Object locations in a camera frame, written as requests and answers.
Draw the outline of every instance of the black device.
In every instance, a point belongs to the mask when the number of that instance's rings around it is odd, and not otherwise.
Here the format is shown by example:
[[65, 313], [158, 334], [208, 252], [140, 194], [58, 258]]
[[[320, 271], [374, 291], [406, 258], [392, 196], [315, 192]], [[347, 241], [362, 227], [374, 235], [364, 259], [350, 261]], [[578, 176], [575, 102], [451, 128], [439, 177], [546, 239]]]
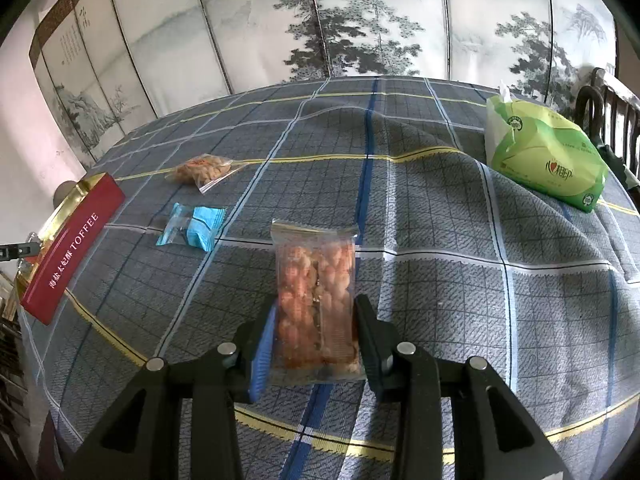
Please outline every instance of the black device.
[[[66, 480], [173, 480], [178, 476], [180, 403], [192, 398], [191, 478], [241, 480], [234, 402], [256, 402], [266, 387], [275, 297], [254, 321], [198, 359], [152, 358], [105, 412], [65, 469]], [[544, 480], [572, 476], [544, 433], [482, 357], [456, 363], [402, 341], [376, 319], [369, 299], [354, 309], [369, 385], [400, 402], [394, 480], [441, 480], [441, 397], [450, 397], [456, 480]]]
[[40, 253], [40, 244], [37, 242], [25, 242], [23, 244], [0, 245], [0, 262], [9, 262], [27, 256], [37, 256]]

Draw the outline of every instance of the table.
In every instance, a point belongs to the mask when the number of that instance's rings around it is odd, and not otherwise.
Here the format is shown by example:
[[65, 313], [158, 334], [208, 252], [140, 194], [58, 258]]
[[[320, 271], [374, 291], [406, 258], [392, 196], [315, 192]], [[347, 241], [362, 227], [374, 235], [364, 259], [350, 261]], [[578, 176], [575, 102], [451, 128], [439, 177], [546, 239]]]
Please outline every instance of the table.
[[[638, 408], [640, 217], [612, 175], [586, 214], [487, 168], [495, 93], [392, 76], [295, 82], [176, 112], [114, 146], [92, 173], [111, 173], [124, 204], [51, 325], [20, 314], [63, 438], [77, 448], [148, 358], [199, 356], [253, 317], [275, 292], [271, 219], [355, 222], [356, 291], [378, 317], [437, 357], [486, 356], [575, 478], [599, 478]], [[251, 164], [205, 196], [167, 179], [201, 153]], [[226, 208], [212, 252], [156, 247], [175, 202]], [[388, 478], [397, 418], [363, 382], [270, 386], [236, 406], [246, 478]], [[185, 403], [182, 478], [189, 420]]]

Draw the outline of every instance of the snack in clear wrapper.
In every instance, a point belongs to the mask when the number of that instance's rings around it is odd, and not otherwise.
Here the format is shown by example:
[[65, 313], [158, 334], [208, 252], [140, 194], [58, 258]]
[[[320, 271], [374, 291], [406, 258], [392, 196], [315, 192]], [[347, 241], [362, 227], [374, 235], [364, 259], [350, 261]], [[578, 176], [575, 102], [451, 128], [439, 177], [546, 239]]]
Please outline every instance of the snack in clear wrapper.
[[201, 193], [206, 193], [221, 180], [245, 166], [245, 162], [203, 153], [177, 166], [170, 175], [183, 184], [195, 183]]
[[357, 235], [357, 226], [271, 223], [278, 284], [274, 383], [364, 376], [353, 321]]

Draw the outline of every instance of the clear plastic packaging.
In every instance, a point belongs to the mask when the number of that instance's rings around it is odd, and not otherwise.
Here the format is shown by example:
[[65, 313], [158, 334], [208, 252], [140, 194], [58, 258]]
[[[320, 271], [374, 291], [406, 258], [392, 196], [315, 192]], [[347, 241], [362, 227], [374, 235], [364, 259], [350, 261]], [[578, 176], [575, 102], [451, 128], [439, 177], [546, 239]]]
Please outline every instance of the clear plastic packaging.
[[208, 253], [213, 248], [224, 219], [224, 209], [188, 207], [176, 202], [156, 245], [190, 245]]
[[203, 153], [177, 166], [169, 176], [183, 184], [195, 183], [204, 194], [221, 180], [245, 166], [245, 162]]
[[278, 283], [274, 383], [363, 378], [353, 319], [357, 235], [357, 226], [271, 223]]

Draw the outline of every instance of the green tissue package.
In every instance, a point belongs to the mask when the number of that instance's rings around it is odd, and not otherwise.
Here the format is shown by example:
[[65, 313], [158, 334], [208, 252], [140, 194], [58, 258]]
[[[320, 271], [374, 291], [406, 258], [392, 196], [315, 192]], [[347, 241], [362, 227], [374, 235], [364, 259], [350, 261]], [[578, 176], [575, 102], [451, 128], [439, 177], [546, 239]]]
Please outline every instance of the green tissue package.
[[519, 184], [583, 211], [596, 205], [608, 173], [579, 126], [541, 105], [500, 94], [486, 100], [487, 164]]

